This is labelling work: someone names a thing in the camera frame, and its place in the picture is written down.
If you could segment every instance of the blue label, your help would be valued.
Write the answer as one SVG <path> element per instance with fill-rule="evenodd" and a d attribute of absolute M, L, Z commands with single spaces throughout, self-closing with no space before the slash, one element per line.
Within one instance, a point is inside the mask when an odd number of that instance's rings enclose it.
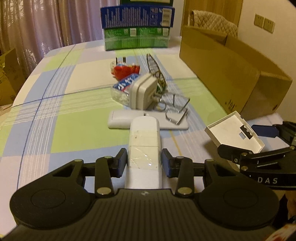
<path fill-rule="evenodd" d="M 170 6 L 123 5 L 102 7 L 102 28 L 172 27 L 175 8 Z"/>
<path fill-rule="evenodd" d="M 130 86 L 136 78 L 138 78 L 138 74 L 131 74 L 125 78 L 123 78 L 121 81 L 113 85 L 114 89 L 120 90 L 120 91 L 125 91 L 125 89 Z"/>

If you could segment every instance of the tablecloth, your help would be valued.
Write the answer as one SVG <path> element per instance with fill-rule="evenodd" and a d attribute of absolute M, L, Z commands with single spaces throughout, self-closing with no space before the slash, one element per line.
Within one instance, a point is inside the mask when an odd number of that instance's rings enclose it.
<path fill-rule="evenodd" d="M 110 86 L 116 83 L 110 73 L 115 57 L 125 56 L 127 63 L 140 64 L 140 74 L 144 74 L 148 72 L 146 54 L 152 54 L 167 80 L 168 90 L 191 98 L 189 129 L 162 130 L 162 148 L 194 162 L 219 158 L 204 129 L 226 116 L 226 112 L 179 58 L 180 42 L 181 38 L 172 39 L 167 49 L 106 52 L 103 40 L 99 40 L 52 50 L 41 60 L 0 127 L 0 234 L 15 227 L 9 200 L 18 188 L 73 159 L 94 162 L 127 148 L 129 130 L 107 127 L 110 111 L 124 108 L 110 94 Z M 273 114 L 249 124 L 281 122 L 281 117 Z M 265 151 L 287 146 L 279 138 L 261 139 Z M 124 187 L 124 179 L 125 175 L 112 179 L 115 189 Z M 176 179 L 163 177 L 164 188 L 175 185 Z M 94 192 L 94 178 L 87 178 L 85 188 Z M 195 178 L 195 189 L 203 189 L 201 177 Z"/>

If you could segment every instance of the ribbed black surface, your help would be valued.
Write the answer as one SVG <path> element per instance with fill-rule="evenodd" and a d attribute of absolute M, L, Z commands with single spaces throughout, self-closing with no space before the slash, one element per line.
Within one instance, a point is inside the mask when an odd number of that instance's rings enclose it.
<path fill-rule="evenodd" d="M 262 241 L 271 227 L 252 231 L 226 229 L 207 220 L 190 199 L 165 190 L 121 189 L 98 199 L 76 223 L 54 230 L 19 226 L 4 241 Z"/>

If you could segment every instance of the green box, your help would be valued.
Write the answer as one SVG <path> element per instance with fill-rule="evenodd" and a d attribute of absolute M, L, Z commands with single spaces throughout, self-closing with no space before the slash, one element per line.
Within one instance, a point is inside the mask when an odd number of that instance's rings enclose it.
<path fill-rule="evenodd" d="M 120 0 L 120 4 L 144 4 L 144 5 L 160 5 L 160 6 L 173 6 L 173 0 Z"/>
<path fill-rule="evenodd" d="M 105 49 L 168 47 L 170 28 L 104 29 Z"/>

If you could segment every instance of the quilted chair cover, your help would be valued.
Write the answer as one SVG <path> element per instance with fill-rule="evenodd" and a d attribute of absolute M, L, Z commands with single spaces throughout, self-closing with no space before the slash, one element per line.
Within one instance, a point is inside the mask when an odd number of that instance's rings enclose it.
<path fill-rule="evenodd" d="M 226 20 L 223 16 L 213 12 L 193 10 L 189 15 L 188 24 L 202 29 L 224 32 L 237 38 L 237 26 Z"/>

